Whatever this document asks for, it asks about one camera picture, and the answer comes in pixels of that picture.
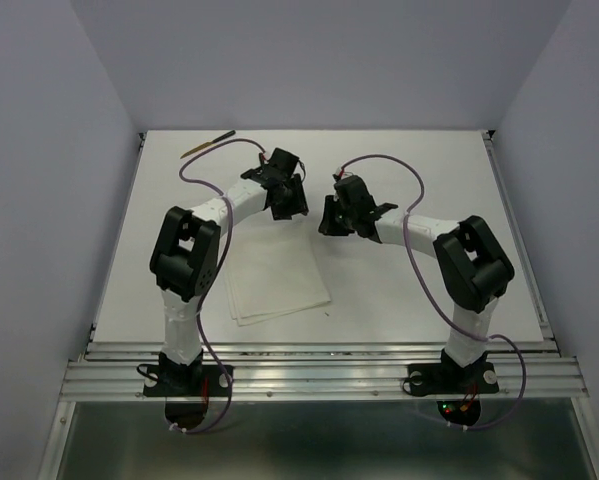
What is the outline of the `white cloth napkin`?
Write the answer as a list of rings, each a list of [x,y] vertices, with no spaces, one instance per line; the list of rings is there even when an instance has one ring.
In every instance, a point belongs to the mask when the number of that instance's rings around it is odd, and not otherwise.
[[[250,326],[331,301],[303,222],[236,235],[225,265],[231,317]]]

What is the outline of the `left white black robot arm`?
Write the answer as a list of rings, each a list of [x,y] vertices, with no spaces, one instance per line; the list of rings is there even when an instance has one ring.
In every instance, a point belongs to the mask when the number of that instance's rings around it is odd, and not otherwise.
[[[269,210],[275,220],[290,220],[309,212],[302,176],[284,177],[250,170],[228,190],[192,179],[215,197],[192,208],[174,206],[165,214],[153,253],[150,272],[161,291],[165,338],[151,381],[181,394],[201,384],[203,347],[198,315],[227,256],[234,227],[246,218]]]

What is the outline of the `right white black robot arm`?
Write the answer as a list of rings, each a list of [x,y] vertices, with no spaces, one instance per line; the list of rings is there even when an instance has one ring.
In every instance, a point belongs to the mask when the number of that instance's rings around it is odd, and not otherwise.
[[[424,295],[450,328],[440,361],[416,379],[461,390],[480,378],[491,318],[515,276],[512,263],[483,218],[441,220],[415,215],[391,203],[352,203],[330,194],[325,197],[318,231],[325,236],[356,234],[378,244],[403,246]],[[451,315],[443,312],[427,286],[416,263],[417,253],[437,262],[453,302]]]

